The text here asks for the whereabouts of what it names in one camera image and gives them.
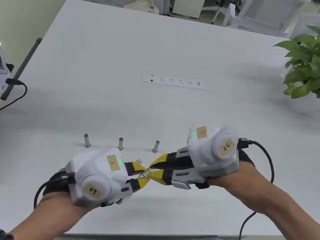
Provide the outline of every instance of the spring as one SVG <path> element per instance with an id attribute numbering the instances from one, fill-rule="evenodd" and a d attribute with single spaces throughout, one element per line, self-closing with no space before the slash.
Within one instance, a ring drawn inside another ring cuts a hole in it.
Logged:
<path id="1" fill-rule="evenodd" d="M 138 158 L 138 159 L 136 160 L 136 163 L 137 163 L 137 164 L 142 164 L 142 159 L 141 159 L 141 158 Z"/>
<path id="2" fill-rule="evenodd" d="M 141 173 L 138 178 L 139 179 L 147 179 L 149 178 L 149 175 L 154 173 L 156 171 L 156 169 L 152 166 L 148 167 L 146 170 L 144 170 L 143 173 Z"/>

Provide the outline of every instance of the potted plant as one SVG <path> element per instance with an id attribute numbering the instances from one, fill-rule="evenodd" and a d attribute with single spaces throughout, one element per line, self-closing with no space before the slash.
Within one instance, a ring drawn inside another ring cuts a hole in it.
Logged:
<path id="1" fill-rule="evenodd" d="M 275 45 L 289 51 L 285 56 L 290 60 L 285 64 L 289 70 L 284 78 L 287 86 L 284 94 L 292 99 L 302 98 L 310 93 L 320 98 L 320 27 L 307 27 L 317 37 L 301 34 Z"/>

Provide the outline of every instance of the forearm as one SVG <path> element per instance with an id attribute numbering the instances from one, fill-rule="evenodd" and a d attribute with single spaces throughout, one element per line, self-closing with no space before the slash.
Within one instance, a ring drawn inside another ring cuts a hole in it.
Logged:
<path id="1" fill-rule="evenodd" d="M 86 212 L 72 205 L 52 208 L 44 201 L 10 234 L 15 240 L 53 240 L 72 228 Z"/>
<path id="2" fill-rule="evenodd" d="M 312 219 L 286 192 L 275 187 L 266 216 L 287 240 L 319 240 L 320 225 Z"/>

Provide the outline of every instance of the metal peg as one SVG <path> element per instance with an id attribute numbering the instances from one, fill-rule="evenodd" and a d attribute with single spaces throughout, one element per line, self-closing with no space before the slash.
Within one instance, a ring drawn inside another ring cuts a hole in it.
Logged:
<path id="1" fill-rule="evenodd" d="M 90 146 L 91 146 L 91 144 L 90 144 L 90 142 L 89 142 L 89 135 L 88 135 L 88 134 L 85 134 L 85 135 L 84 135 L 84 146 L 85 146 L 86 148 L 90 148 Z"/>
<path id="2" fill-rule="evenodd" d="M 124 139 L 122 137 L 119 138 L 119 146 L 118 146 L 118 149 L 120 151 L 122 151 L 124 149 L 123 147 L 123 143 L 124 143 Z"/>
<path id="3" fill-rule="evenodd" d="M 158 152 L 159 144 L 160 144 L 159 140 L 155 141 L 155 145 L 154 145 L 154 148 L 152 149 L 152 152 L 154 153 Z"/>

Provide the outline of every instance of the power strip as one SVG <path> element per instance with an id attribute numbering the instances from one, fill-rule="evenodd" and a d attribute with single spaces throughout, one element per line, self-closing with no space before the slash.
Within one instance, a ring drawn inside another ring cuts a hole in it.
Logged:
<path id="1" fill-rule="evenodd" d="M 144 83 L 160 84 L 188 89 L 208 90 L 205 83 L 200 80 L 186 80 L 177 77 L 160 76 L 154 74 L 143 74 L 141 80 Z"/>

